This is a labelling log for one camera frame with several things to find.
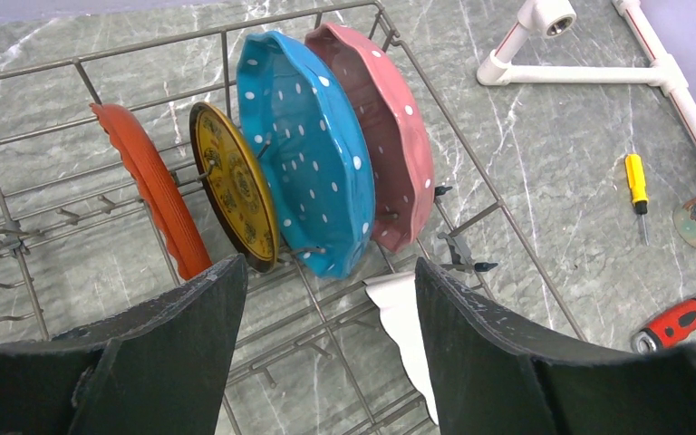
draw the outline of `gray marble surface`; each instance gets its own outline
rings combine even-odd
[[[479,61],[500,42],[520,3],[387,0],[385,5],[588,339],[628,349],[631,334],[650,316],[696,293],[696,250],[680,239],[671,221],[672,211],[696,195],[696,151],[671,105],[658,91],[644,86],[479,86],[475,80]],[[0,24],[0,71],[326,4],[321,0],[245,0],[243,4]],[[552,41],[532,39],[515,63],[645,64],[638,44],[608,0],[579,1],[575,10],[578,21],[569,34]],[[371,8],[324,17],[365,32],[372,19]],[[313,22],[313,18],[298,19],[233,32],[228,35],[231,63],[239,56],[248,33],[277,29],[302,38]],[[219,36],[213,36],[86,66],[105,102],[131,106],[221,82],[220,47]],[[437,184],[454,187],[443,199],[444,208],[456,221],[465,221],[489,205],[491,196],[410,61],[399,48],[391,48],[390,56],[408,77],[423,111]],[[190,106],[205,99],[223,107],[223,93],[211,92],[137,111],[137,116],[163,149],[189,138]],[[72,67],[2,81],[0,138],[87,117],[90,100]],[[633,151],[642,155],[647,173],[650,246],[643,244],[630,206],[623,158]],[[192,161],[189,147],[177,147],[162,156],[171,167],[187,164],[179,172],[183,179],[196,175],[188,165]],[[118,153],[107,137],[90,123],[0,147],[0,185],[10,194],[8,206],[21,218],[24,229],[44,227],[65,217],[53,212],[29,215],[71,198],[100,189],[111,189],[107,195],[113,200],[134,198],[133,186],[118,188],[130,179],[121,167],[66,179],[117,161]],[[58,179],[63,181],[11,195]],[[219,260],[230,253],[232,248],[204,194],[188,195],[186,201],[212,258]],[[91,198],[66,209],[81,214],[100,207],[101,203]],[[114,215],[137,207],[129,205]],[[90,218],[79,227],[106,217]],[[447,249],[435,236],[444,228],[434,212],[421,236],[426,249],[440,261],[447,260]],[[73,229],[63,227],[47,237]],[[563,334],[573,334],[500,213],[490,215],[464,235],[477,260],[500,263],[485,274],[498,302]],[[399,267],[406,270],[412,267],[411,256],[419,254],[418,248],[409,248],[391,260],[407,259]],[[36,246],[27,260],[50,334],[117,313],[171,287],[143,212]],[[362,287],[355,285],[354,291],[343,296],[337,292],[366,276],[384,273],[382,265],[374,247],[345,282],[323,281],[305,273],[316,296],[330,298],[323,307],[326,317],[344,320],[334,328],[335,341],[373,413],[409,392],[411,385],[394,344],[377,329],[376,311],[363,312],[367,305],[362,304],[368,299]],[[459,278],[474,282],[472,276]],[[0,282],[19,279],[16,262],[0,259]],[[247,299],[239,335],[242,344],[235,354],[227,389],[242,432],[343,433],[361,424],[367,418],[366,411],[334,343],[318,330],[320,319],[315,312],[309,311],[262,337],[256,334],[312,305],[293,266],[256,277],[251,286],[254,291]],[[29,311],[23,287],[0,289],[0,315]],[[314,334],[299,336],[309,328],[315,328]],[[33,320],[0,323],[0,342],[39,337]],[[696,333],[691,339],[696,340]],[[279,343],[290,343],[277,351],[276,355],[285,357],[271,361],[274,355],[263,362],[269,363],[266,367],[276,383],[271,388],[264,374],[249,375],[247,366]],[[317,352],[308,347],[310,344],[325,352]],[[424,407],[408,408],[411,411],[397,412],[402,416],[382,433],[404,433],[425,419]],[[435,431],[428,423],[415,433]],[[220,414],[217,433],[233,433],[225,411]]]

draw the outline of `yellow plate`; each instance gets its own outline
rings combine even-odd
[[[264,273],[276,264],[279,233],[266,176],[247,141],[216,107],[197,102],[190,111],[190,143],[204,191],[236,250]]]

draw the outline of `pink polka dot dish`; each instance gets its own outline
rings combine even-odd
[[[366,36],[325,23],[305,37],[350,100],[372,163],[372,239],[399,252],[428,221],[433,207],[433,157],[420,109],[388,55]]]

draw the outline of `yellow screwdriver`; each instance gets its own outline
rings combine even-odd
[[[628,174],[628,188],[631,190],[631,203],[633,210],[642,218],[642,232],[644,233],[644,244],[649,246],[650,239],[647,237],[647,180],[644,178],[644,168],[642,158],[638,154],[629,154],[625,157],[625,172]]]

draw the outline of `plate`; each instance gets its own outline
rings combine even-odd
[[[182,195],[134,114],[118,104],[90,107],[149,205],[153,222],[166,239],[167,251],[178,264],[180,277],[189,280],[212,266]]]
[[[242,130],[286,243],[320,277],[347,277],[374,221],[372,165],[348,97],[302,43],[251,34],[237,67]]]
[[[215,106],[190,110],[190,143],[209,203],[228,238],[256,271],[276,265],[278,225],[271,192],[255,154],[233,122]]]
[[[322,24],[305,45],[340,81],[362,126],[376,186],[372,239],[399,252],[433,208],[433,157],[420,109],[393,61],[360,32]]]

